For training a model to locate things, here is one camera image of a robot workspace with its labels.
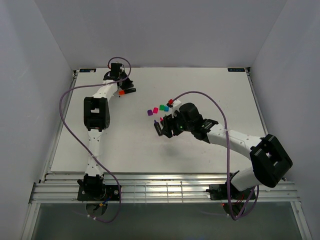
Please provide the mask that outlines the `orange cap black highlighter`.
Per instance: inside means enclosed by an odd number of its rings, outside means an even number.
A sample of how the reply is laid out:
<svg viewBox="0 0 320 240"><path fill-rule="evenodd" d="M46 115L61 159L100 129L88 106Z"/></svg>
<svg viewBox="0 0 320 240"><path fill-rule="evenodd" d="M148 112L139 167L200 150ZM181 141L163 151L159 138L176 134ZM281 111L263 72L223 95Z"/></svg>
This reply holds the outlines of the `orange cap black highlighter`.
<svg viewBox="0 0 320 240"><path fill-rule="evenodd" d="M126 95L126 94L135 93L136 91L137 91L136 88L124 89L124 90L120 90L118 92L118 95L119 96L123 96L123 95Z"/></svg>

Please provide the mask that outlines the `purple cap black highlighter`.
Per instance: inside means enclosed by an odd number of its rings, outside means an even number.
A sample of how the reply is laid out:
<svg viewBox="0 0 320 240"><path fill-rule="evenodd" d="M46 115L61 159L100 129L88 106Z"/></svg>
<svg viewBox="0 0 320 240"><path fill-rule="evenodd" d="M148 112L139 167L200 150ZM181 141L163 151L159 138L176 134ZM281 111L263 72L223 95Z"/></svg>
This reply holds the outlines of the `purple cap black highlighter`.
<svg viewBox="0 0 320 240"><path fill-rule="evenodd" d="M162 129L161 129L160 123L158 121L154 120L153 126L154 126L158 136L162 136L163 133L162 133Z"/></svg>

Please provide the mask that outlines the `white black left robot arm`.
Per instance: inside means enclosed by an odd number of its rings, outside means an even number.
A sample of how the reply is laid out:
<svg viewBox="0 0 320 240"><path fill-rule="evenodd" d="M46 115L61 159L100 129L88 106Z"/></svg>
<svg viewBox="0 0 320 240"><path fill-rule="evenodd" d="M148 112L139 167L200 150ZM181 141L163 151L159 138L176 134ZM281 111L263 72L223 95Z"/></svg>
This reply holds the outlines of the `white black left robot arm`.
<svg viewBox="0 0 320 240"><path fill-rule="evenodd" d="M118 62L109 65L109 72L104 75L103 83L104 86L91 97L85 97L83 101L83 121L88 133L90 153L81 185L84 192L95 200L100 200L106 195L106 187L103 185L104 169L97 160L102 155L103 135L110 126L109 101L119 90L134 87L124 65Z"/></svg>

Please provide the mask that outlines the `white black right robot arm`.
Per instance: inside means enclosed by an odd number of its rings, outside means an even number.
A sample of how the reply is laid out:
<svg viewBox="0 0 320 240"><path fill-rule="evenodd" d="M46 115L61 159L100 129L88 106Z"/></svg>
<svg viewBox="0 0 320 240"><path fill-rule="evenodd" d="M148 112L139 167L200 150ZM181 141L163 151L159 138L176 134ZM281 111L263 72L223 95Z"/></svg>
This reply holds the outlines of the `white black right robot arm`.
<svg viewBox="0 0 320 240"><path fill-rule="evenodd" d="M293 166L276 136L259 137L226 130L216 120L203 118L193 103L176 101L173 112L165 116L161 124L161 131L168 138L190 132L197 140L229 148L251 161L251 167L234 173L226 185L226 194L232 199L258 185L274 188Z"/></svg>

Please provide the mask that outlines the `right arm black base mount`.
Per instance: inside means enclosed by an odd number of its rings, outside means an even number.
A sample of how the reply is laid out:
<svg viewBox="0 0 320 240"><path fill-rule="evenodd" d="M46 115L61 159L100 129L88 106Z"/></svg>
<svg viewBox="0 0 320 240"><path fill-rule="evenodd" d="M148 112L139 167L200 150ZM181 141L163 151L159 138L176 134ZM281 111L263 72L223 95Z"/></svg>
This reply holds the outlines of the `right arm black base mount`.
<svg viewBox="0 0 320 240"><path fill-rule="evenodd" d="M231 200L245 200L251 193L251 188L244 191L238 191L232 184L230 185L230 198ZM227 200L227 184L210 184L208 189L205 190L209 193L211 200Z"/></svg>

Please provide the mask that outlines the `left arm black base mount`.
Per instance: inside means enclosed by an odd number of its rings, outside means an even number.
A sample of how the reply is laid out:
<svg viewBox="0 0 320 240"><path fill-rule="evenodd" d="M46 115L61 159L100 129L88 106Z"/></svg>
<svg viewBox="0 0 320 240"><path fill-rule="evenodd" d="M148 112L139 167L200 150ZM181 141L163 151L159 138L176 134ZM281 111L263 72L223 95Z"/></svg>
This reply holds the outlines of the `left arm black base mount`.
<svg viewBox="0 0 320 240"><path fill-rule="evenodd" d="M86 174L83 179L78 179L77 184L78 201L119 201L120 191L118 185L106 185L100 175L89 176Z"/></svg>

